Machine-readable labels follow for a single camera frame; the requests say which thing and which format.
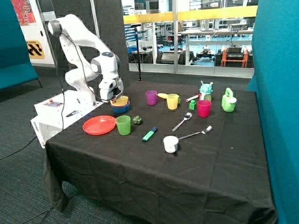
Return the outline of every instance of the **green watering can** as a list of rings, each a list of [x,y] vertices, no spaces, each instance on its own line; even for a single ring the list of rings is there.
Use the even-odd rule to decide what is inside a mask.
[[[221,106],[225,112],[233,112],[237,99],[234,98],[234,94],[230,88],[225,90],[225,95],[222,97]]]

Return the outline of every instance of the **green cup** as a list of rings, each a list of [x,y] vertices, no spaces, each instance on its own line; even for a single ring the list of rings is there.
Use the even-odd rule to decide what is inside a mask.
[[[116,125],[120,135],[128,135],[131,132],[131,118],[127,115],[116,118]]]

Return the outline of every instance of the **white cup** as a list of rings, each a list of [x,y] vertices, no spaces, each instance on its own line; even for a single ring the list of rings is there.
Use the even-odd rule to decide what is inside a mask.
[[[163,139],[165,151],[175,153],[178,149],[178,138],[175,136],[167,136]]]

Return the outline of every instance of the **pen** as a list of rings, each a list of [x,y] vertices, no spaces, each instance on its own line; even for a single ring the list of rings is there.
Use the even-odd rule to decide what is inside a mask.
[[[198,97],[200,97],[200,96],[201,96],[201,94],[198,94],[198,95],[196,95],[196,96],[194,96],[194,97],[190,97],[190,98],[188,98],[188,99],[186,100],[186,102],[189,102],[190,100],[196,99],[196,98],[198,98]]]
[[[151,130],[149,131],[149,133],[147,133],[147,134],[143,137],[142,141],[147,142],[147,141],[151,138],[151,136],[153,136],[154,133],[157,132],[157,130],[158,130],[158,129],[157,129],[156,127],[153,127],[153,129],[151,129]]]
[[[73,111],[72,113],[69,113],[66,117],[68,118],[68,117],[70,117],[70,116],[73,116],[73,115],[76,114],[76,113],[80,113],[80,111]]]

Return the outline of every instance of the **orange machine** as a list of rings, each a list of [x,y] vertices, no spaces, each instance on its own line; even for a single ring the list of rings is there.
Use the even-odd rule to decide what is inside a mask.
[[[224,49],[220,66],[247,68],[247,62],[247,49],[243,49],[241,46],[232,45]]]

